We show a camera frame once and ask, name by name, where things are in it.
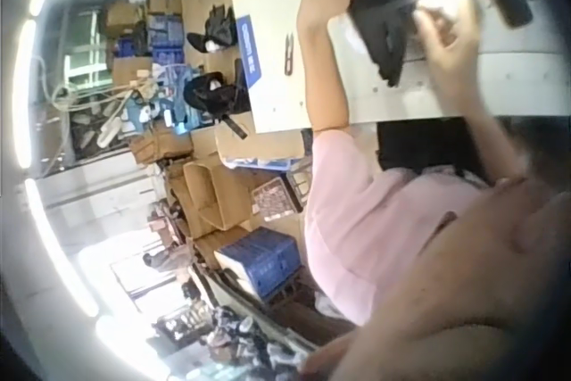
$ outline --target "blue plastic crate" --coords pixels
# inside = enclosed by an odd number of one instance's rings
[[[134,57],[135,45],[131,37],[120,37],[117,40],[116,55],[117,58]]]
[[[283,285],[302,264],[293,238],[264,227],[218,252],[242,266],[262,299]]]
[[[161,66],[184,64],[185,51],[182,48],[153,48],[153,62]]]
[[[185,30],[178,15],[150,15],[147,20],[149,46],[179,48],[185,45]]]

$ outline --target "blue sticker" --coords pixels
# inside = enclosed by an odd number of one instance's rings
[[[238,18],[236,20],[236,27],[238,30],[238,43],[240,44],[240,54],[242,56],[246,82],[248,88],[251,88],[253,84],[260,80],[261,69],[250,15]]]

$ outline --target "pink shirt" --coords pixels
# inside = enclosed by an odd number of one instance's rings
[[[305,223],[311,274],[347,319],[363,325],[446,212],[461,214],[479,192],[444,174],[373,176],[351,136],[326,131],[313,144]]]

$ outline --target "skin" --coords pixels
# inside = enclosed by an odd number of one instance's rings
[[[349,0],[302,0],[298,34],[315,132],[347,129],[327,21]],[[311,355],[302,375],[334,380],[481,379],[511,350],[571,257],[571,197],[522,178],[525,165],[477,85],[479,28],[469,0],[453,26],[415,13],[438,99],[467,121],[491,180],[506,179],[440,231],[367,325]]]

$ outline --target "white table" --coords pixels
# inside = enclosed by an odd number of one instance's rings
[[[257,132],[307,128],[305,78],[300,47],[295,37],[294,72],[284,73],[286,35],[295,35],[295,19],[301,0],[233,0],[240,34],[240,50],[246,69],[257,53],[260,77],[249,82],[252,113]],[[491,0],[484,6],[480,85],[486,104],[499,115],[571,114],[569,68],[563,44],[550,25],[539,0],[531,2],[534,21],[522,29],[508,29]],[[248,32],[247,21],[252,24]],[[411,41],[401,83],[388,88],[367,54],[350,43],[348,19],[329,23],[329,33],[349,99],[351,123],[413,120],[453,116],[436,102],[423,54]],[[244,32],[250,38],[245,46]]]

